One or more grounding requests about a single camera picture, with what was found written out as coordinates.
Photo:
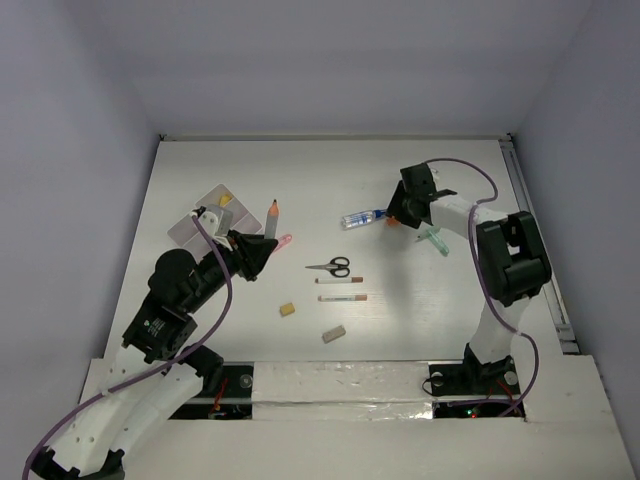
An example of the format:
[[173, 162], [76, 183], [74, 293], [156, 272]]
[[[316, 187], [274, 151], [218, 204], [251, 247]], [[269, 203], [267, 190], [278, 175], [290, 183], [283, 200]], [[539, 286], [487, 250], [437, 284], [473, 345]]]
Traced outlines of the pink highlighter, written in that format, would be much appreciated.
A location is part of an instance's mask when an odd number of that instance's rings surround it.
[[281, 236], [278, 239], [278, 245], [276, 246], [276, 248], [274, 249], [274, 252], [279, 251], [280, 249], [284, 248], [285, 246], [287, 246], [288, 244], [290, 244], [292, 241], [292, 235], [291, 234], [286, 234]]

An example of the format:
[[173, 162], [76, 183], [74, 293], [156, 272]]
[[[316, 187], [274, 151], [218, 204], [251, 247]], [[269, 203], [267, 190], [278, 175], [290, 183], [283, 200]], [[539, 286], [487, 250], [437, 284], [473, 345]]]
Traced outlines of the small spray bottle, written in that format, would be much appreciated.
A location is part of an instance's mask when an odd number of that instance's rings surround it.
[[340, 224], [344, 230], [352, 230], [375, 223], [383, 219], [385, 215], [385, 209], [365, 210], [343, 216]]

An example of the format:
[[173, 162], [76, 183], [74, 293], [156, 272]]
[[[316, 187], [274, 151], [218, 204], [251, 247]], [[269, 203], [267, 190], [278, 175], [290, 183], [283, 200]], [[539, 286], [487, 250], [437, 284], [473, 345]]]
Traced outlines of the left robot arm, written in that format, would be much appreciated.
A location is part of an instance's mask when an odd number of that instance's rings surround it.
[[172, 249], [156, 261], [149, 292], [96, 393], [55, 426], [23, 473], [42, 479], [122, 479], [134, 455], [197, 394], [215, 392], [223, 358], [188, 342], [193, 318], [233, 276], [253, 281], [278, 242], [235, 230], [201, 260]]

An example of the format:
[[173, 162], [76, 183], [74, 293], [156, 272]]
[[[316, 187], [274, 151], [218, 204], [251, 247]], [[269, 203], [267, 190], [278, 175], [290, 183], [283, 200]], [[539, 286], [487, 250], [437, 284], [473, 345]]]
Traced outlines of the pencil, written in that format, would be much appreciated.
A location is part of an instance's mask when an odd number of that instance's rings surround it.
[[269, 210], [267, 212], [264, 236], [266, 239], [275, 239], [277, 232], [277, 225], [279, 220], [279, 206], [276, 200], [273, 200]]

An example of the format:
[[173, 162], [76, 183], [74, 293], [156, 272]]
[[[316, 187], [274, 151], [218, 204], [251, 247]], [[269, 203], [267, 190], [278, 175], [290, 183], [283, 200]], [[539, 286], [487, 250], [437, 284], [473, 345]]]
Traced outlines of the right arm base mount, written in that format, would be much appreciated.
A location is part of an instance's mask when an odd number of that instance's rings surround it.
[[421, 388], [431, 398], [434, 419], [497, 418], [521, 393], [513, 361], [504, 372], [477, 382], [461, 363], [430, 364]]

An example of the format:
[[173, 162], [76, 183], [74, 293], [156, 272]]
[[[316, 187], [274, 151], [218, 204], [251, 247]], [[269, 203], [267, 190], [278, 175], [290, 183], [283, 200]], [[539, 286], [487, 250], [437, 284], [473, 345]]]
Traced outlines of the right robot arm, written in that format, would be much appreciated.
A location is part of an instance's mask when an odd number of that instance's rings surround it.
[[[430, 166], [454, 163], [471, 168], [491, 187], [491, 195], [468, 201], [437, 186]], [[539, 372], [540, 353], [533, 337], [519, 327], [531, 300], [550, 282], [552, 267], [534, 216], [528, 211], [500, 213], [485, 206], [498, 199], [496, 182], [480, 167], [461, 159], [436, 158], [400, 170], [387, 216], [416, 229], [423, 224], [466, 239], [485, 300], [478, 327], [463, 360], [441, 373], [443, 388], [456, 383], [482, 392], [509, 371], [513, 339], [530, 343]]]

